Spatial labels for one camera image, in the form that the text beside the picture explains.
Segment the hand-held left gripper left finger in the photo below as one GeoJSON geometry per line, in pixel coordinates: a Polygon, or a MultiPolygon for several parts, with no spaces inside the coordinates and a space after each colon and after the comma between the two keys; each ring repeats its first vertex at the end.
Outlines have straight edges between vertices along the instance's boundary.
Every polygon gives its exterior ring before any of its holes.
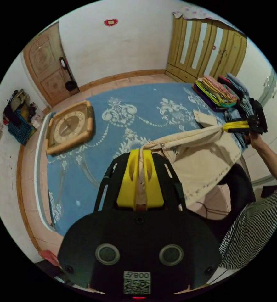
{"type": "Polygon", "coordinates": [[[127,160],[117,204],[136,204],[139,178],[139,149],[131,150],[127,160]]]}

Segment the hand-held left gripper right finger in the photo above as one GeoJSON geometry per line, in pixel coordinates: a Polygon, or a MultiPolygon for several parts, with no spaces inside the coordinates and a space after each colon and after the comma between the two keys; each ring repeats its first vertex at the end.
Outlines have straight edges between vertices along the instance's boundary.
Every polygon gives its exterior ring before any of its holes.
{"type": "Polygon", "coordinates": [[[143,169],[146,205],[164,205],[158,175],[150,150],[143,150],[143,169]]]}

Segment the person's right hand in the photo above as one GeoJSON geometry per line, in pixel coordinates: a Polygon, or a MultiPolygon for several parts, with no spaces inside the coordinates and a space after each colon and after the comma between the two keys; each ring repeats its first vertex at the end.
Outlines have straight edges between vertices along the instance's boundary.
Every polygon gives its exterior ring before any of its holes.
{"type": "Polygon", "coordinates": [[[248,141],[255,150],[259,150],[264,146],[264,141],[258,133],[249,132],[248,141]]]}

